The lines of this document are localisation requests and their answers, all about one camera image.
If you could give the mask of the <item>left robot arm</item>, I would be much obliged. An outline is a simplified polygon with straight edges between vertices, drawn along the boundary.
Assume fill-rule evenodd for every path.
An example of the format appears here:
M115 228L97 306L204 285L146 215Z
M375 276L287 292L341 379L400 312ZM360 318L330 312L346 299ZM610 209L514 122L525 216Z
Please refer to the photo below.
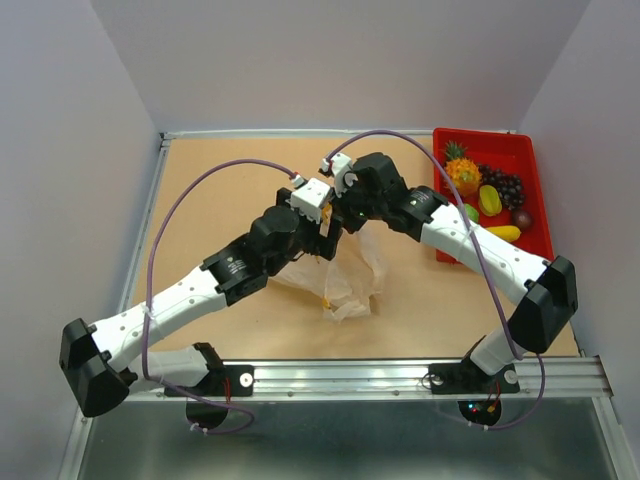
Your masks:
M274 206L249 231L213 254L176 284L127 311L62 331L59 364L82 413L105 414L135 392L163 383L179 395L225 394L231 387L223 361L208 343L150 354L148 348L209 313L262 290L303 254L335 256L342 221L322 225L332 187L311 179L278 191Z

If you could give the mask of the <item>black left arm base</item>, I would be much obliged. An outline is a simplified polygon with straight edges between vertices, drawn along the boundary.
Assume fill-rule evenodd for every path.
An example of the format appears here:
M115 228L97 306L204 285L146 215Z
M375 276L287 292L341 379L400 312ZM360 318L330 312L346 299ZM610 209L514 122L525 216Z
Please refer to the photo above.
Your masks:
M196 385L180 388L201 397L251 397L254 373L255 368L250 364L226 364L221 369L208 373Z

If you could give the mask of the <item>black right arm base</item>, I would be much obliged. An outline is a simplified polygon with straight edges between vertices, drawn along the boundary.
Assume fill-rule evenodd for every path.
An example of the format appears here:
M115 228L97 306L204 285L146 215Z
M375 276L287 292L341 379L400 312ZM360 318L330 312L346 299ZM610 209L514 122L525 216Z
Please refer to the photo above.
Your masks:
M520 392L518 376L513 364L496 374L486 374L471 361L433 363L425 379L435 395L481 395L489 393L515 394Z

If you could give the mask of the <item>green fake custard apple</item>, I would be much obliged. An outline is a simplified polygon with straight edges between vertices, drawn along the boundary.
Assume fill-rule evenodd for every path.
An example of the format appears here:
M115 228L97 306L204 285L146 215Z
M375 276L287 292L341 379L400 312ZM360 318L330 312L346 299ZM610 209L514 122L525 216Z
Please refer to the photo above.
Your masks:
M480 214L479 211L473 207L472 205L465 203L464 204L464 208L466 211L466 214L469 218L469 220L473 223L479 224L480 223Z

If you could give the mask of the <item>dark purple fake grapes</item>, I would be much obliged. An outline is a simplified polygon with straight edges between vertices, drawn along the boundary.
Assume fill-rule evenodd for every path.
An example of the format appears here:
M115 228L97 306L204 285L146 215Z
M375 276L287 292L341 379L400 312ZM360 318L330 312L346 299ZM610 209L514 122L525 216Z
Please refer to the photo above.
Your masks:
M526 200L521 177L507 173L500 168L493 168L486 164L479 166L482 184L490 185L498 192L502 205L509 210L521 208Z

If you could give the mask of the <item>dark purple fake passionfruit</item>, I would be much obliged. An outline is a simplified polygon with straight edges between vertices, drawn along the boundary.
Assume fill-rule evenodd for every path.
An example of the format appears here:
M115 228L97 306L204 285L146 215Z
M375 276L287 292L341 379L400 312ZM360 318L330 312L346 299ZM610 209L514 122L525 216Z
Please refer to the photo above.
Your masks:
M534 219L529 212L517 209L511 212L511 223L520 231L526 231L533 226Z

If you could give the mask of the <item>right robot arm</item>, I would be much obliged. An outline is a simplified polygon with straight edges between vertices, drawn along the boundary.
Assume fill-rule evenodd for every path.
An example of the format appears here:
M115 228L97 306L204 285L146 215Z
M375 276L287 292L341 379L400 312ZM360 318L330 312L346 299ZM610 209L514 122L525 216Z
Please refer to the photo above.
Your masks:
M548 261L465 220L440 193L408 187L385 154L355 161L338 154L325 167L334 178L333 207L343 213L346 228L357 230L368 220L380 220L488 275L491 286L514 305L504 326L483 337L463 360L460 378L466 387L482 390L523 354L546 352L576 313L576 272L568 259Z

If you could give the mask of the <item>white plastic bag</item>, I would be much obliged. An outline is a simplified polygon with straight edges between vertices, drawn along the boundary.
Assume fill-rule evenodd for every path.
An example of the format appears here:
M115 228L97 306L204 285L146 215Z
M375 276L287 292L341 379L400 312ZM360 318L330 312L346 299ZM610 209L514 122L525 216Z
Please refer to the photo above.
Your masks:
M371 300L382 293L386 274L386 260L367 225L343 235L333 259L305 255L273 280L314 295L322 305L323 318L339 323L372 313Z

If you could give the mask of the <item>yellow-green fake starfruit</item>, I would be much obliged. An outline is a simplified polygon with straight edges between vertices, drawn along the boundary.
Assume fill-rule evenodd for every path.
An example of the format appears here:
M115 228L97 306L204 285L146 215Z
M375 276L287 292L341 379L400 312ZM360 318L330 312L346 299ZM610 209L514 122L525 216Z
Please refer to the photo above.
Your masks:
M485 216L494 217L500 214L502 202L498 190L491 185L481 186L478 190L478 206Z

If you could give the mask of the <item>yellow fake lemon fruit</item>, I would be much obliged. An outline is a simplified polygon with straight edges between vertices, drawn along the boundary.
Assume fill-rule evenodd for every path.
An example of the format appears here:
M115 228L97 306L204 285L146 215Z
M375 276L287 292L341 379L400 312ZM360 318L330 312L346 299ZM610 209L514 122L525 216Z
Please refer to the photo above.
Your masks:
M492 226L488 227L487 231L508 243L516 242L522 234L515 225Z

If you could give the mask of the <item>orange fake pineapple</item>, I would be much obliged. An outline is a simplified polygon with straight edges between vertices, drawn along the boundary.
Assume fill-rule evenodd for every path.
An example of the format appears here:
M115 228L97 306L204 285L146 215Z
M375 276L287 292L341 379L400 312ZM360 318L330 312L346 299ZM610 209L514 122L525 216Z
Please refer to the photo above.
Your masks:
M445 145L445 172L462 197L474 195L482 185L479 166L467 155L467 148L460 143L449 141Z

